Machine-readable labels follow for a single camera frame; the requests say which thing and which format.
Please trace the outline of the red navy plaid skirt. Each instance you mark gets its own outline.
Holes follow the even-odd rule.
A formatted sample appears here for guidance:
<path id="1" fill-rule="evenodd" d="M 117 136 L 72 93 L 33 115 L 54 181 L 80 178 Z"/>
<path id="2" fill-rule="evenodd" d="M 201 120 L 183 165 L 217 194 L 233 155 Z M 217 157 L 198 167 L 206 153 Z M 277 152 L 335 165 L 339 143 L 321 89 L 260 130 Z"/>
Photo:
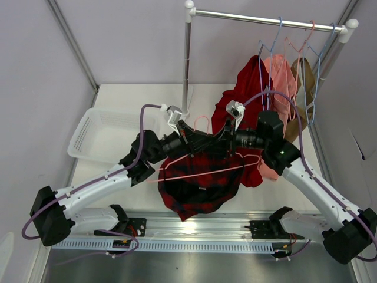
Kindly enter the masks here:
<path id="1" fill-rule="evenodd" d="M 171 159 L 166 159 L 164 168 Z M 158 179 L 191 175 L 228 167 L 242 166 L 244 161 L 238 155 L 223 159 L 209 154 L 197 154 L 172 164 L 160 171 Z M 218 210 L 225 202 L 236 196 L 243 169 L 179 180 L 158 182 L 158 192 L 165 206 L 175 212 L 184 222 L 198 214 L 209 214 Z"/>

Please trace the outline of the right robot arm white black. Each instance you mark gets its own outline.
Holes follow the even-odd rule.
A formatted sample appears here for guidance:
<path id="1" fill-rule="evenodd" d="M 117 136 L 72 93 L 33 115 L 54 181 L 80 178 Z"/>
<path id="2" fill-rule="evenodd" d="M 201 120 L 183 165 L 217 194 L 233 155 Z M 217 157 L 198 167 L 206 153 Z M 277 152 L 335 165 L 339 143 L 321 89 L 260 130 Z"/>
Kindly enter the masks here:
<path id="1" fill-rule="evenodd" d="M 276 112 L 260 112 L 255 129 L 244 129 L 239 121 L 240 111 L 232 110 L 223 119 L 215 119 L 212 132 L 226 137 L 232 149 L 260 149 L 264 163 L 296 186 L 324 217 L 319 221 L 291 208 L 281 208 L 269 223 L 274 237 L 294 233 L 321 243 L 341 264 L 359 259 L 364 249 L 376 244 L 376 212 L 360 209 L 320 177 L 302 151 L 283 138 L 283 122 Z"/>

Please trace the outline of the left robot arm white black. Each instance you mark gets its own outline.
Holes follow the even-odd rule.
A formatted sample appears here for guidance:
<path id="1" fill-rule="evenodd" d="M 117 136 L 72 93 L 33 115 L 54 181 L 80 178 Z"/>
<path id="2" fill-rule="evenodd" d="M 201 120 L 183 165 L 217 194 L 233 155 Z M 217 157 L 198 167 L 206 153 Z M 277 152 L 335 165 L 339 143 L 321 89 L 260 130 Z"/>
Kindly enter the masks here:
<path id="1" fill-rule="evenodd" d="M 35 239 L 43 246 L 56 245 L 66 239 L 84 220 L 77 215 L 88 205 L 148 179 L 152 165 L 168 157 L 195 155 L 218 144 L 218 134 L 195 131 L 180 120 L 177 130 L 159 139 L 151 130 L 141 130 L 128 155 L 105 173 L 81 185 L 52 190 L 41 188 L 30 211 L 29 224 L 37 230 Z"/>

